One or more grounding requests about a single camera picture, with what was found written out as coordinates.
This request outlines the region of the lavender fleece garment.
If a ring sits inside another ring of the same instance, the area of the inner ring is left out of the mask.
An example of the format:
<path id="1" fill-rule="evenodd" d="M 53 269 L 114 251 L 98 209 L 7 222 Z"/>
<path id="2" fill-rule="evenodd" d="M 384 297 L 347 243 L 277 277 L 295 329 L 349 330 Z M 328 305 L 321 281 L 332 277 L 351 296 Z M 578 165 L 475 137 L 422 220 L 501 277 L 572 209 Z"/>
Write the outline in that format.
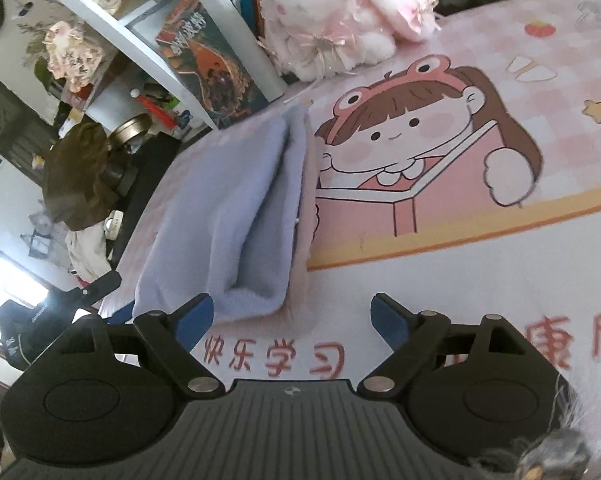
<path id="1" fill-rule="evenodd" d="M 118 264 L 113 315 L 170 313 L 201 292 L 218 323 L 309 324 L 307 263 L 321 141 L 308 106 L 274 107 L 174 159 Z"/>

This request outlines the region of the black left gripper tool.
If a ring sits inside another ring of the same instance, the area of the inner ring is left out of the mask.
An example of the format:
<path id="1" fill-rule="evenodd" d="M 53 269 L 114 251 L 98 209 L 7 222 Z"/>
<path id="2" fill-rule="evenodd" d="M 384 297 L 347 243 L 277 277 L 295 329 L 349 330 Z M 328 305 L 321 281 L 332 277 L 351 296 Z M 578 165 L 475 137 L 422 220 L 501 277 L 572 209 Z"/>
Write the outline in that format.
<path id="1" fill-rule="evenodd" d="M 0 307 L 0 340 L 5 359 L 18 370 L 26 368 L 74 322 L 76 313 L 96 313 L 95 305 L 114 292 L 122 278 L 110 271 L 84 288 L 52 287 L 48 296 L 34 308 L 15 300 Z"/>

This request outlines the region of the pink checkered cartoon bedsheet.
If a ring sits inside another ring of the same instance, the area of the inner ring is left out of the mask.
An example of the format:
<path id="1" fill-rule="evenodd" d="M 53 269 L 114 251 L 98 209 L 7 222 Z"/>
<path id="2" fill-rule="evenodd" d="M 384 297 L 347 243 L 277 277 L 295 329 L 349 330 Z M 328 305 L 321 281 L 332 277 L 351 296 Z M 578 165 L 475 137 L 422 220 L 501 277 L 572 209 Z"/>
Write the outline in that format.
<path id="1" fill-rule="evenodd" d="M 577 392 L 601 457 L 601 0 L 507 0 L 301 92 L 321 141 L 307 325 L 218 323 L 238 378 L 359 380 L 378 292 L 456 323 L 507 318 Z"/>

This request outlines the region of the round metal tin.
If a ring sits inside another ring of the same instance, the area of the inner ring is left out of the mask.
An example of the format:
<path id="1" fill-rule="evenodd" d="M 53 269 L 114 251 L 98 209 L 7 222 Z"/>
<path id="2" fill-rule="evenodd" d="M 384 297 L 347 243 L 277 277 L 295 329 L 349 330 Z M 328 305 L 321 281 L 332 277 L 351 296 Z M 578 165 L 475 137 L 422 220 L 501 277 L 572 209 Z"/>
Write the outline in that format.
<path id="1" fill-rule="evenodd" d="M 142 113 L 128 119 L 116 128 L 108 137 L 113 150 L 123 148 L 126 144 L 150 131 L 153 121 L 148 113 Z"/>

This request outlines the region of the red tube bottle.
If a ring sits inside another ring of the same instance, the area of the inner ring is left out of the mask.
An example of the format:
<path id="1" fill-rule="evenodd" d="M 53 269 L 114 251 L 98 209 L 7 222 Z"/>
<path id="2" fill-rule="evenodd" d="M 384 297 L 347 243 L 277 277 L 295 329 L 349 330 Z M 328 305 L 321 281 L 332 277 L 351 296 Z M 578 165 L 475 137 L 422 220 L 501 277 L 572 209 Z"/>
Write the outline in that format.
<path id="1" fill-rule="evenodd" d="M 151 99 L 142 96 L 138 89 L 132 89 L 130 96 L 141 103 L 141 105 L 148 111 L 155 119 L 157 119 L 167 130 L 174 130 L 177 127 L 177 119 L 174 115 L 171 115 L 168 110 L 164 110 L 163 107 L 155 104 Z"/>

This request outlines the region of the large orange dark cover book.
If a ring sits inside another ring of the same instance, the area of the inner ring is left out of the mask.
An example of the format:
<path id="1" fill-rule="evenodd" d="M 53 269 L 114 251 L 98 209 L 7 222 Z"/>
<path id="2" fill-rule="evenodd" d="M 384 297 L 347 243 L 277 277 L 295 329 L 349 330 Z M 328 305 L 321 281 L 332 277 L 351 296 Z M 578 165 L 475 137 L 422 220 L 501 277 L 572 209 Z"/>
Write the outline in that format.
<path id="1" fill-rule="evenodd" d="M 216 127 L 228 128 L 269 105 L 200 0 L 178 0 L 155 41 Z"/>

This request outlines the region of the floral pink fabric bundle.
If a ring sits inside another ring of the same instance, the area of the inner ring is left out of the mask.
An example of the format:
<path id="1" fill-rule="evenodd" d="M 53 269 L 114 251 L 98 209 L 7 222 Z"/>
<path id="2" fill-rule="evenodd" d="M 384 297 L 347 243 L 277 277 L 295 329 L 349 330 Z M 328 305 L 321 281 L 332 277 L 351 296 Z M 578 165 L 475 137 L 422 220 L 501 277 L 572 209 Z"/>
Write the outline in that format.
<path id="1" fill-rule="evenodd" d="M 43 44 L 49 55 L 48 71 L 55 79 L 65 79 L 70 92 L 87 87 L 104 58 L 104 49 L 96 41 L 66 21 L 52 25 Z"/>

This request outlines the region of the white pink plush bunny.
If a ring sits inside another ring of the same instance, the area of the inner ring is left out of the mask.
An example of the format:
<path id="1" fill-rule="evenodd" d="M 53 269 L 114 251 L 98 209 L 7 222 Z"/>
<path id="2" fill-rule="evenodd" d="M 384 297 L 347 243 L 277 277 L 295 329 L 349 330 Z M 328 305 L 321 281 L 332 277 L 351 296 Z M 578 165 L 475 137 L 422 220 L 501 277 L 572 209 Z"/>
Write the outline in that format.
<path id="1" fill-rule="evenodd" d="M 260 0 L 261 46 L 281 74 L 314 82 L 392 58 L 439 29 L 438 0 Z"/>

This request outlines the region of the white wooden bookshelf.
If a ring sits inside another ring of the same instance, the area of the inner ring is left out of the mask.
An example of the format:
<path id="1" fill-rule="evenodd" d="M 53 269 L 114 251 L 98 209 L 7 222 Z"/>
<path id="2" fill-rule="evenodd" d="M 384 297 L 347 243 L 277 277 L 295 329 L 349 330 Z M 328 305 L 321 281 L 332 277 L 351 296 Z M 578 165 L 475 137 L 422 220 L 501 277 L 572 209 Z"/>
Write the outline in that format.
<path id="1" fill-rule="evenodd" d="M 439 30 L 439 0 L 58 0 L 202 125 L 222 129 L 284 96 L 391 58 Z"/>

